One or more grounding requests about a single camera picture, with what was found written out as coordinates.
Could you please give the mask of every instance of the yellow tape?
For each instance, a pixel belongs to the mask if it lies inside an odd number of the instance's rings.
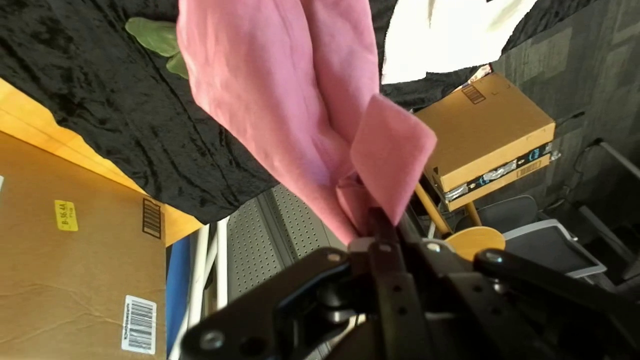
[[[60,231],[78,231],[78,213],[76,213],[76,203],[74,202],[53,202],[55,208],[55,225]]]

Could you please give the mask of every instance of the brown cardboard box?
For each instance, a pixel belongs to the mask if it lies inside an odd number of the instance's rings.
[[[418,117],[437,133],[424,173],[448,210],[550,163],[554,120],[498,74],[471,79]]]
[[[5,133],[0,175],[0,357],[163,357],[158,206]]]
[[[97,155],[78,133],[60,128],[47,107],[22,93],[0,77],[0,131],[19,138],[32,146],[37,146],[49,153],[55,153],[76,165],[96,172],[116,184],[127,185],[143,196],[143,189],[136,185],[117,165]],[[162,237],[166,246],[198,229],[202,224],[168,203],[160,203],[160,211],[166,217]]]

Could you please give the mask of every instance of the black fabric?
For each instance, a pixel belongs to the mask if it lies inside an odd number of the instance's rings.
[[[370,0],[380,58],[395,0]],[[590,0],[537,0],[510,46],[558,23]],[[173,0],[0,0],[0,77],[47,106],[153,198],[202,221],[272,187],[272,175],[124,30],[129,16],[173,19]],[[474,69],[428,74],[381,91],[424,107]]]

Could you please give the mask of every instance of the pink cloth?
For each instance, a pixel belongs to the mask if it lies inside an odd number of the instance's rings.
[[[196,101],[349,242],[395,224],[435,135],[377,93],[366,0],[180,0]]]

